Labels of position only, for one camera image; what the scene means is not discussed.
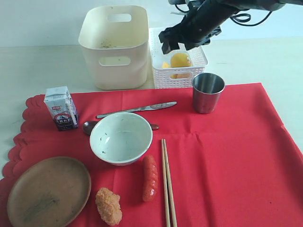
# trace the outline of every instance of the white bowl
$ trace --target white bowl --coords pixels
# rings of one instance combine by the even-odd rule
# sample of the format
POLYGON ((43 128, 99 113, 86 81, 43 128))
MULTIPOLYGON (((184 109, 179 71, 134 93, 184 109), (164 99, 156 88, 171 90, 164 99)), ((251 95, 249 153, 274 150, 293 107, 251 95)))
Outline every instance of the white bowl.
POLYGON ((91 131, 90 148, 94 154, 116 166, 138 160, 152 143, 152 128, 135 113, 113 113, 91 131))

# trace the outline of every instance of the metal cup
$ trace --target metal cup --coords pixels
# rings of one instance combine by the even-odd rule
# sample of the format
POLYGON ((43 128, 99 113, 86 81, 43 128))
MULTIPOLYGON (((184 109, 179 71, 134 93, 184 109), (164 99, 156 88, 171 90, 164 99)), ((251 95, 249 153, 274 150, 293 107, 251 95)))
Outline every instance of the metal cup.
POLYGON ((225 88, 224 80, 213 73, 201 73, 192 79, 194 110, 201 114, 214 111, 225 88))

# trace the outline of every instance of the red placemat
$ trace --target red placemat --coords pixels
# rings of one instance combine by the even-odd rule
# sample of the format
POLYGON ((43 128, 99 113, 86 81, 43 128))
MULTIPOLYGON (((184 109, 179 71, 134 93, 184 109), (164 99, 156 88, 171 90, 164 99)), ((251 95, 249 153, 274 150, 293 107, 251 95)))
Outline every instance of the red placemat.
POLYGON ((165 226, 162 138, 168 146, 179 226, 303 226, 303 156, 259 83, 227 86, 208 115, 194 112, 191 88, 72 94, 80 124, 95 120, 97 114, 178 101, 167 109, 137 112, 160 126, 146 153, 154 155, 160 173, 152 202, 142 202, 142 159, 124 167, 99 160, 81 127, 57 130, 43 98, 27 100, 26 121, 3 169, 2 227, 10 226, 6 202, 14 182, 33 164, 55 156, 77 158, 92 179, 89 201, 70 227, 107 226, 95 205, 100 187, 121 196, 119 226, 165 226))

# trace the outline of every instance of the brown plate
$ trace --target brown plate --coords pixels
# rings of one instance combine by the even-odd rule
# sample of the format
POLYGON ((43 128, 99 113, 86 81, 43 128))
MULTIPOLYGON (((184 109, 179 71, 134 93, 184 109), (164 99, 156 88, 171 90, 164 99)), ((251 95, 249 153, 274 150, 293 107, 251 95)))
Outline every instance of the brown plate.
POLYGON ((43 160, 23 173, 8 199, 14 227, 64 227, 84 208, 91 180, 86 167, 70 157, 43 160))

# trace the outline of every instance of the bowl rim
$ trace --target bowl rim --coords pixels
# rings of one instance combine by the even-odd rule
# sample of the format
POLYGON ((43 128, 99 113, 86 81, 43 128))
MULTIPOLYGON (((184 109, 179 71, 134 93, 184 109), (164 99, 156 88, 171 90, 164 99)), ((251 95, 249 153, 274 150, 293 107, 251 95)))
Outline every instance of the bowl rim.
POLYGON ((145 152, 149 149, 149 147, 151 146, 152 144, 152 139, 153 139, 153 132, 152 132, 152 127, 151 125, 149 124, 149 122, 142 116, 136 114, 136 113, 130 113, 130 112, 120 112, 120 113, 112 113, 111 115, 108 115, 106 117, 104 117, 103 119, 101 119, 96 125, 95 127, 92 129, 91 133, 90 133, 90 136, 89 136, 89 146, 90 146, 90 149, 91 151, 98 157, 100 158, 101 160, 105 161, 105 162, 108 162, 108 163, 112 163, 112 164, 125 164, 125 163, 129 163, 129 162, 133 162, 137 159, 139 159, 142 155, 145 154, 145 152), (109 117, 114 117, 114 116, 117 116, 117 115, 131 115, 131 116, 135 116, 137 118, 140 118, 142 119, 145 124, 148 126, 148 130, 150 132, 150 139, 149 139, 149 142, 146 146, 146 148, 144 149, 144 151, 142 151, 139 155, 133 157, 133 158, 130 158, 130 159, 126 159, 126 160, 122 160, 122 161, 113 161, 113 160, 107 160, 107 159, 104 159, 102 158, 100 155, 98 155, 93 149, 92 149, 92 146, 91 146, 91 141, 92 141, 92 135, 93 135, 93 132, 96 131, 96 128, 97 127, 100 127, 100 125, 102 124, 102 120, 104 120, 105 118, 109 118, 109 117))

